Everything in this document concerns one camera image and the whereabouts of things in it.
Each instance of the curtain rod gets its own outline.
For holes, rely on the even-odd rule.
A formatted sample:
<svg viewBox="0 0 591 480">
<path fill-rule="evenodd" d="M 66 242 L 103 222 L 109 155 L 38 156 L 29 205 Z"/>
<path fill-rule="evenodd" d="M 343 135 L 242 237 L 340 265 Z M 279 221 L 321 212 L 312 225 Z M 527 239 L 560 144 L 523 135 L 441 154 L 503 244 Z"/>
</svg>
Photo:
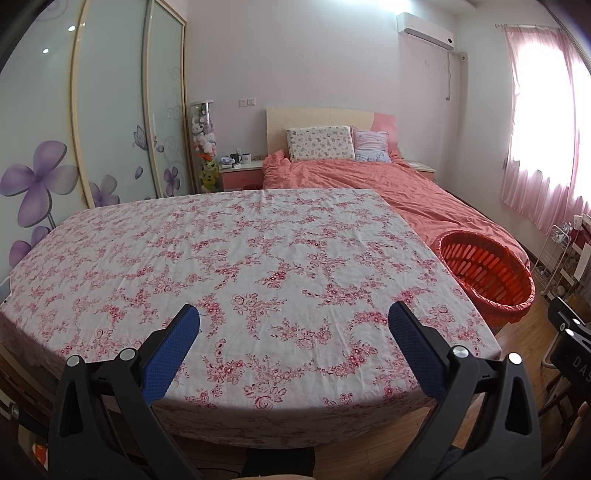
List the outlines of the curtain rod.
<svg viewBox="0 0 591 480">
<path fill-rule="evenodd" d="M 549 27 L 548 25 L 508 25 L 506 23 L 495 24 L 495 28 L 517 27 L 517 28 L 549 28 L 551 30 L 559 30 L 557 27 Z"/>
</svg>

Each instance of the wooden headboard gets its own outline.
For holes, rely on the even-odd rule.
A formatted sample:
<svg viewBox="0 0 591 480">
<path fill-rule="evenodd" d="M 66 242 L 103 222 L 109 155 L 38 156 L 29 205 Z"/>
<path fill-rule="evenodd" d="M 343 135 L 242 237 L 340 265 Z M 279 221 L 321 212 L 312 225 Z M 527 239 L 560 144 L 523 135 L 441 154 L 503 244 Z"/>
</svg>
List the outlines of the wooden headboard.
<svg viewBox="0 0 591 480">
<path fill-rule="evenodd" d="M 397 147 L 396 119 L 392 115 L 342 108 L 268 108 L 267 153 L 282 149 L 287 153 L 286 128 L 341 125 L 354 125 L 361 130 L 374 132 L 387 131 L 390 150 Z"/>
</svg>

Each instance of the window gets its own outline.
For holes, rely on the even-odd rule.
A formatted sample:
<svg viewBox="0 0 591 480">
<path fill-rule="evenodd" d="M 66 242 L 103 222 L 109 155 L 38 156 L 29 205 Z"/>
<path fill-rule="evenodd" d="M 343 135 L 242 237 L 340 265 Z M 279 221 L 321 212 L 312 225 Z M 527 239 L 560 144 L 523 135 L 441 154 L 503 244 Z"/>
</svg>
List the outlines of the window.
<svg viewBox="0 0 591 480">
<path fill-rule="evenodd" d="M 560 30 L 505 33 L 514 91 L 500 197 L 547 232 L 589 213 L 591 74 Z"/>
</svg>

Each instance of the sliding wardrobe door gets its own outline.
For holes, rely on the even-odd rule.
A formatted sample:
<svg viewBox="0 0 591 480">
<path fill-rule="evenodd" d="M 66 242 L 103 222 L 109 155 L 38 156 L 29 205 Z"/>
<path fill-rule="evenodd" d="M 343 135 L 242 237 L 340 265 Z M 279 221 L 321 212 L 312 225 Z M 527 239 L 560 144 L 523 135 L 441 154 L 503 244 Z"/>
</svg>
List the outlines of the sliding wardrobe door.
<svg viewBox="0 0 591 480">
<path fill-rule="evenodd" d="M 144 93 L 150 130 L 156 139 L 150 146 L 161 196 L 191 193 L 186 154 L 183 95 L 184 24 L 157 1 L 151 1 L 146 19 Z"/>
<path fill-rule="evenodd" d="M 56 225 L 87 208 L 69 92 L 82 5 L 50 4 L 0 73 L 0 278 Z"/>
<path fill-rule="evenodd" d="M 147 8 L 147 0 L 87 0 L 83 12 L 73 62 L 74 127 L 97 207 L 157 196 L 148 146 L 162 145 L 147 133 L 142 97 Z"/>
</svg>

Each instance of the floral pillow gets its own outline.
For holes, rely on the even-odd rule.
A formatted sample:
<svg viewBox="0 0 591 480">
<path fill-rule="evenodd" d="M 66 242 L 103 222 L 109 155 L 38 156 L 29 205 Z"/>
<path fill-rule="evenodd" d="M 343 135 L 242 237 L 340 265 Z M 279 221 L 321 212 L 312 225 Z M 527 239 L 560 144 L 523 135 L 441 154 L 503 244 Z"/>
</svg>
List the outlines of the floral pillow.
<svg viewBox="0 0 591 480">
<path fill-rule="evenodd" d="M 360 149 L 355 150 L 356 161 L 380 161 L 384 163 L 392 163 L 390 156 L 384 150 Z"/>
<path fill-rule="evenodd" d="M 349 127 L 288 128 L 291 161 L 355 160 Z"/>
</svg>

